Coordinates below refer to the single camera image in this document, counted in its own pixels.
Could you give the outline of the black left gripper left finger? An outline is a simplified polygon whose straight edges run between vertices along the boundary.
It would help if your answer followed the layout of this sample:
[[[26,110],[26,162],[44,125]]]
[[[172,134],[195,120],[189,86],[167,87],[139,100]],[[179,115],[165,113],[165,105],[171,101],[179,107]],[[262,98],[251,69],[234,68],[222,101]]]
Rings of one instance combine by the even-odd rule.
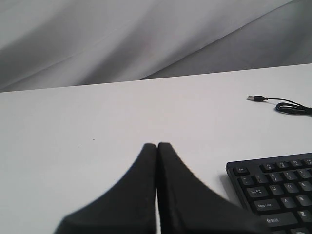
[[[67,215],[57,234],[156,233],[156,146],[144,144],[126,174],[105,194]]]

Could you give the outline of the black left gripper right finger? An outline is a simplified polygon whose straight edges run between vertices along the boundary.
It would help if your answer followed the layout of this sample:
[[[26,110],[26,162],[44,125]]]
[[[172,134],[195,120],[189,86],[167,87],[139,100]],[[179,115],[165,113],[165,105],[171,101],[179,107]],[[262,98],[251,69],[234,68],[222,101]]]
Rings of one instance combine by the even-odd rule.
[[[157,148],[157,198],[163,234],[270,233],[260,217],[202,183],[170,143],[160,143]]]

